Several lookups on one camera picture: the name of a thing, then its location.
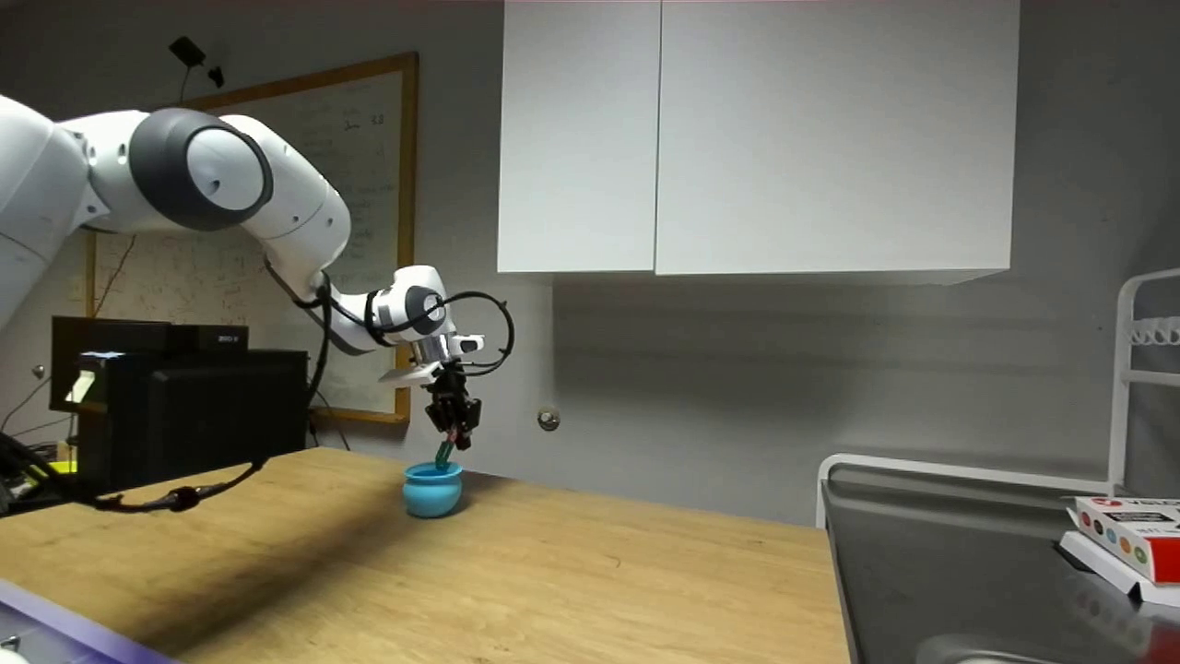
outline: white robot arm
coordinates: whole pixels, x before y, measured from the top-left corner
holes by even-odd
[[[415,367],[387,380],[425,386],[434,396],[427,413],[435,427],[454,447],[470,445],[479,402],[466,397],[459,357],[483,349],[484,341],[457,335],[447,302],[491,297],[465,292],[448,300],[430,265],[402,267],[380,290],[336,290],[323,270],[348,242],[348,208],[277,133],[249,117],[188,109],[117,111],[55,124],[0,96],[0,327],[77,228],[232,225],[262,243],[270,272],[319,322],[321,304],[330,303],[326,330],[336,348],[360,355],[409,344]]]

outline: wooden table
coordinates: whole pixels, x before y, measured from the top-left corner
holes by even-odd
[[[476,474],[417,520],[402,469],[313,449],[184,514],[0,520],[0,576],[194,664],[847,662],[821,531]]]

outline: wall cabinet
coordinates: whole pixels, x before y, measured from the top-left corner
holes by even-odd
[[[1005,269],[1018,32],[1017,0],[509,2],[500,270]]]

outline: red white box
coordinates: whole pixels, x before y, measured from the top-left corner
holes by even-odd
[[[1180,500],[1077,498],[1077,527],[1154,584],[1180,584]]]

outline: blue ceramic bowl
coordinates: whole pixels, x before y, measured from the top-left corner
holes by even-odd
[[[406,512],[412,517],[446,517],[463,495],[463,467],[447,464],[440,471],[433,462],[411,466],[406,469],[401,495],[406,500]]]

